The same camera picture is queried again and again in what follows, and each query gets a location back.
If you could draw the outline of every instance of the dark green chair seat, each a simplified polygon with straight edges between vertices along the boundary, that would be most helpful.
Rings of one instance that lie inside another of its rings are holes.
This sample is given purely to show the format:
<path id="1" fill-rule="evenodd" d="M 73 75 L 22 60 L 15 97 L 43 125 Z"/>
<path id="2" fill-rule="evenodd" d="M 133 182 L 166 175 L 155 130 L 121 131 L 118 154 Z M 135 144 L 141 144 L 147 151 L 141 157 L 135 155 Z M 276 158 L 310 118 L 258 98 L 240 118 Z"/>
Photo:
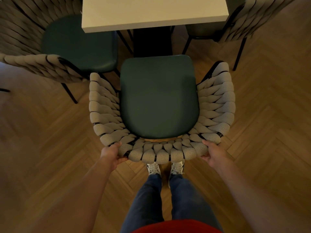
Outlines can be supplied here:
<path id="1" fill-rule="evenodd" d="M 245 0 L 226 0 L 229 16 L 235 11 L 235 9 L 244 3 Z M 194 37 L 210 37 L 213 38 L 217 31 L 221 31 L 225 26 L 224 22 L 213 23 L 195 23 L 187 24 L 186 29 L 189 35 Z"/>
<path id="2" fill-rule="evenodd" d="M 163 139 L 187 133 L 199 116 L 189 56 L 127 59 L 121 68 L 120 112 L 138 137 Z"/>
<path id="3" fill-rule="evenodd" d="M 85 33 L 82 15 L 69 15 L 51 23 L 42 39 L 41 52 L 56 54 L 85 72 L 108 72 L 118 64 L 116 31 Z"/>

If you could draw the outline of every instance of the white sneaker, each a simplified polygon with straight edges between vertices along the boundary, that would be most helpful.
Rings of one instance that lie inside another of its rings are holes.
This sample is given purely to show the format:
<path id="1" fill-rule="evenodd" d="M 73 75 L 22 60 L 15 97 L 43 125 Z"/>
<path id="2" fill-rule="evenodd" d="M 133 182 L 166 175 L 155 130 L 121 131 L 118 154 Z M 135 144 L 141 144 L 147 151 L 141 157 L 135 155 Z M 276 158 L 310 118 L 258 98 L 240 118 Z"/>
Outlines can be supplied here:
<path id="1" fill-rule="evenodd" d="M 184 167 L 185 167 L 185 160 L 182 160 L 181 162 L 178 163 L 172 163 L 171 173 L 169 177 L 171 177 L 171 175 L 183 174 Z"/>
<path id="2" fill-rule="evenodd" d="M 156 162 L 154 162 L 152 164 L 146 164 L 146 165 L 147 165 L 147 170 L 148 170 L 149 175 L 160 174 L 160 176 L 161 176 L 160 167 Z"/>

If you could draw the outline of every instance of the herringbone parquet floor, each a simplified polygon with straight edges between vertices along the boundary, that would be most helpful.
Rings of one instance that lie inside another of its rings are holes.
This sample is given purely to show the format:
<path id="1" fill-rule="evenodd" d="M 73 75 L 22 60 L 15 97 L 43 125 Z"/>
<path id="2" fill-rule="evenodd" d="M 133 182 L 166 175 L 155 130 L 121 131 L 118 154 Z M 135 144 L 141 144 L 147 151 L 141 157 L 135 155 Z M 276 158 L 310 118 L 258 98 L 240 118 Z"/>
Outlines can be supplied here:
<path id="1" fill-rule="evenodd" d="M 235 72 L 234 125 L 222 145 L 259 186 L 293 210 L 311 216 L 311 0 L 296 0 L 247 40 Z M 123 31 L 130 42 L 126 31 Z M 187 33 L 177 26 L 173 52 Z M 212 64 L 232 67 L 240 42 L 193 40 L 187 54 L 197 81 Z M 119 68 L 131 57 L 119 44 Z M 114 73 L 107 77 L 118 85 Z M 75 105 L 57 82 L 0 65 L 0 231 L 33 223 L 98 159 L 102 144 L 88 112 L 88 82 L 68 85 Z M 220 177 L 200 159 L 187 161 L 185 177 L 211 204 L 225 232 L 251 232 Z M 127 161 L 111 174 L 94 232 L 118 232 L 144 181 L 143 163 Z M 171 218 L 170 191 L 162 190 L 163 215 Z"/>

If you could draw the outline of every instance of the black metal chair leg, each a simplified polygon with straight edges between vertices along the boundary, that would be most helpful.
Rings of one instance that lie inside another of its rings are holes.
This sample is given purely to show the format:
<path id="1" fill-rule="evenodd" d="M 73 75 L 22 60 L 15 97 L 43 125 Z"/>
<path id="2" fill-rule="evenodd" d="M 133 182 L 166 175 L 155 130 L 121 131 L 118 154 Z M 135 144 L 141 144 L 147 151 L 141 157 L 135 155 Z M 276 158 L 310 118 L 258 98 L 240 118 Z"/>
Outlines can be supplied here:
<path id="1" fill-rule="evenodd" d="M 241 43 L 241 46 L 240 46 L 240 50 L 239 50 L 238 56 L 236 57 L 236 60 L 235 60 L 235 64 L 234 64 L 234 67 L 233 67 L 233 71 L 235 71 L 235 70 L 236 70 L 236 67 L 238 66 L 238 63 L 239 63 L 240 57 L 241 57 L 241 55 L 242 55 L 242 51 L 243 51 L 244 45 L 245 45 L 245 43 L 246 43 L 246 39 L 247 39 L 247 38 L 243 38 L 243 40 L 242 40 L 242 43 Z"/>
<path id="2" fill-rule="evenodd" d="M 120 77 L 121 74 L 120 74 L 120 71 L 117 68 L 114 69 L 114 72 Z"/>
<path id="3" fill-rule="evenodd" d="M 183 52 L 181 53 L 182 55 L 186 54 L 186 51 L 187 51 L 187 49 L 188 49 L 188 47 L 190 45 L 191 40 L 192 40 L 192 38 L 189 36 L 189 38 L 188 38 L 188 40 L 186 42 L 185 48 L 184 48 Z"/>
<path id="4" fill-rule="evenodd" d="M 117 30 L 117 33 L 118 33 L 119 37 L 121 38 L 122 42 L 124 43 L 124 45 L 126 46 L 126 48 L 128 49 L 128 51 L 129 51 L 131 54 L 133 54 L 132 49 L 131 49 L 130 46 L 127 44 L 127 42 L 126 42 L 126 40 L 124 39 L 122 33 L 121 33 L 119 30 Z"/>
<path id="5" fill-rule="evenodd" d="M 78 102 L 76 101 L 76 99 L 73 97 L 73 95 L 71 94 L 71 91 L 69 90 L 69 88 L 67 87 L 66 84 L 61 83 L 61 85 L 64 87 L 65 91 L 68 93 L 68 95 L 70 96 L 70 98 L 72 99 L 72 101 L 77 104 Z"/>
<path id="6" fill-rule="evenodd" d="M 133 38 L 133 35 L 132 35 L 132 32 L 128 29 L 127 30 L 129 36 L 130 36 L 130 39 L 132 40 L 132 42 L 134 42 L 134 38 Z"/>
<path id="7" fill-rule="evenodd" d="M 8 90 L 8 89 L 3 89 L 3 88 L 0 88 L 0 92 L 10 92 L 10 90 Z"/>
<path id="8" fill-rule="evenodd" d="M 171 28 L 171 34 L 173 33 L 174 28 L 175 28 L 175 26 L 172 26 L 172 28 Z"/>

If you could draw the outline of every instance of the jeans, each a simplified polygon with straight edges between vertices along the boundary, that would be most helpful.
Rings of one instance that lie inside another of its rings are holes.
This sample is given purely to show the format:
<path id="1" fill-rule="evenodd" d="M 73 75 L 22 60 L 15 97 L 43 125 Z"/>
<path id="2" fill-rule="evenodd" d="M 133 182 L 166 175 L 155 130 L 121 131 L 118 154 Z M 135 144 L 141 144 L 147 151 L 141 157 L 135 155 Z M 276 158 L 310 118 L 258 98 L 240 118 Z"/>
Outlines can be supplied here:
<path id="1" fill-rule="evenodd" d="M 171 175 L 172 219 L 193 219 L 222 231 L 211 207 L 181 174 Z M 120 232 L 132 232 L 145 225 L 164 221 L 161 200 L 162 179 L 159 174 L 149 175 L 127 213 Z"/>

